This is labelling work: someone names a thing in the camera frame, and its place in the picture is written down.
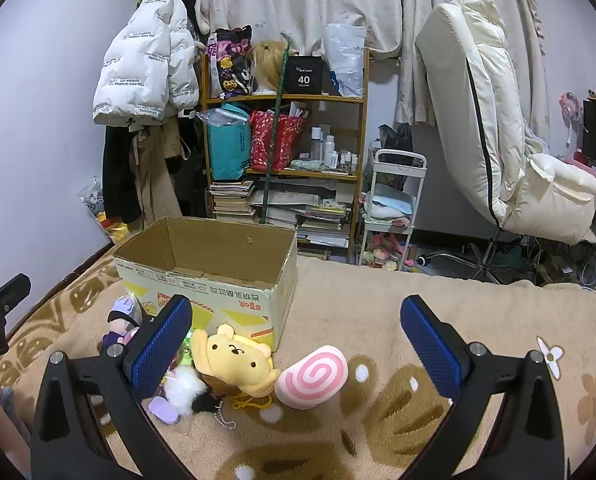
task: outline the plastic bag on floor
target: plastic bag on floor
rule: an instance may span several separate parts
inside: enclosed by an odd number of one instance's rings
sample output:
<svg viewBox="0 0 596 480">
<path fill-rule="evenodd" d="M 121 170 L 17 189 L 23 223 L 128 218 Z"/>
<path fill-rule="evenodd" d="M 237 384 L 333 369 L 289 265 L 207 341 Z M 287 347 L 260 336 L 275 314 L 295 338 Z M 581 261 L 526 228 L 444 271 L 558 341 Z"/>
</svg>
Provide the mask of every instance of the plastic bag on floor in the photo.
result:
<svg viewBox="0 0 596 480">
<path fill-rule="evenodd" d="M 366 27 L 344 23 L 325 25 L 323 39 L 329 77 L 335 89 L 344 97 L 363 97 L 366 36 Z"/>
<path fill-rule="evenodd" d="M 102 196 L 102 184 L 97 176 L 94 177 L 94 182 L 92 184 L 89 184 L 78 191 L 78 196 L 94 216 L 105 210 L 105 201 Z"/>
</svg>

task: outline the metal screw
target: metal screw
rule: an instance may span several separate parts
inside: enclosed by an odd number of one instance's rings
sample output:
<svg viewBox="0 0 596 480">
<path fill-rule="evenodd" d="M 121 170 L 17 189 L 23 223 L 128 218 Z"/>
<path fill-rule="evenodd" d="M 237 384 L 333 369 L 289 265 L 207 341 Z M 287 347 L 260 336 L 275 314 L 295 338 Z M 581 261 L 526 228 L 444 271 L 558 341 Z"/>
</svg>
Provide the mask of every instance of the metal screw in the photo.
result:
<svg viewBox="0 0 596 480">
<path fill-rule="evenodd" d="M 484 346 L 482 343 L 471 343 L 468 346 L 468 351 L 470 351 L 473 355 L 476 355 L 478 357 L 482 357 L 484 354 L 486 354 L 488 352 L 488 350 L 486 349 L 486 346 Z"/>
<path fill-rule="evenodd" d="M 542 363 L 544 360 L 544 355 L 542 352 L 538 352 L 537 350 L 531 350 L 531 352 L 529 352 L 529 358 L 534 363 Z"/>
<path fill-rule="evenodd" d="M 109 348 L 107 348 L 107 355 L 109 357 L 118 357 L 118 355 L 122 354 L 124 350 L 124 346 L 120 343 L 114 343 Z"/>
<path fill-rule="evenodd" d="M 62 352 L 54 352 L 53 354 L 51 354 L 49 356 L 49 362 L 52 365 L 57 365 L 60 361 L 62 361 L 63 357 L 64 357 L 64 354 Z"/>
</svg>

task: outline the beige patterned blanket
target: beige patterned blanket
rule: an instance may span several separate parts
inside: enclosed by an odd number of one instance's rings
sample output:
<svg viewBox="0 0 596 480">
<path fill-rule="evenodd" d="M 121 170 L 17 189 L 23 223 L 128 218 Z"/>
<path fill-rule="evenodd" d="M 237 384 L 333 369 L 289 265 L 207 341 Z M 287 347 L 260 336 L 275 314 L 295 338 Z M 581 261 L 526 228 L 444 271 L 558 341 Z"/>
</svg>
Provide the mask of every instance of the beige patterned blanket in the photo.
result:
<svg viewBox="0 0 596 480">
<path fill-rule="evenodd" d="M 421 274 L 383 272 L 299 257 L 299 284 L 279 350 L 286 368 L 325 344 L 349 362 L 340 394 L 299 412 L 274 402 L 235 411 L 223 428 L 212 415 L 156 426 L 199 480 L 396 479 L 449 409 L 399 326 L 404 297 L 419 294 L 466 341 L 498 354 L 541 349 L 554 377 L 565 452 L 574 469 L 596 442 L 596 292 L 575 285 L 498 286 Z M 110 256 L 43 305 L 0 357 L 0 387 L 14 386 L 31 422 L 50 353 L 96 354 L 115 298 L 124 293 Z M 494 399 L 461 468 L 472 465 L 491 428 Z M 118 433 L 105 426 L 118 461 L 135 468 Z"/>
</svg>

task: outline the pink toy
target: pink toy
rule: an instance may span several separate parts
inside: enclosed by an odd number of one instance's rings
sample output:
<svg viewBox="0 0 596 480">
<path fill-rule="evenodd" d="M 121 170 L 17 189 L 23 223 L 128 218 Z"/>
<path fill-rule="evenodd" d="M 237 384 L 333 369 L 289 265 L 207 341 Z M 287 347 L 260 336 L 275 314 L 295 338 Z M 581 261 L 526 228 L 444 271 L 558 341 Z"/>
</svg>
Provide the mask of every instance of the pink toy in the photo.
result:
<svg viewBox="0 0 596 480">
<path fill-rule="evenodd" d="M 280 375 L 275 395 L 290 408 L 308 410 L 337 394 L 348 376 L 342 352 L 334 346 L 322 346 Z"/>
</svg>

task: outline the beige pants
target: beige pants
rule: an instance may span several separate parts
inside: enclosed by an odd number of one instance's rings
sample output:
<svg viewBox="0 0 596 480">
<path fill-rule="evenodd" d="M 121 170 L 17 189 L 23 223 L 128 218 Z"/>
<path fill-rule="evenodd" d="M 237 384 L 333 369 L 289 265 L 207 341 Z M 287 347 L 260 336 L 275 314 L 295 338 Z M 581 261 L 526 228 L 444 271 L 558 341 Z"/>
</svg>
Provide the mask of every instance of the beige pants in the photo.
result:
<svg viewBox="0 0 596 480">
<path fill-rule="evenodd" d="M 182 216 L 159 137 L 162 128 L 153 126 L 134 137 L 130 167 L 136 176 L 142 218 L 132 223 L 132 231 L 144 229 L 165 216 Z"/>
</svg>

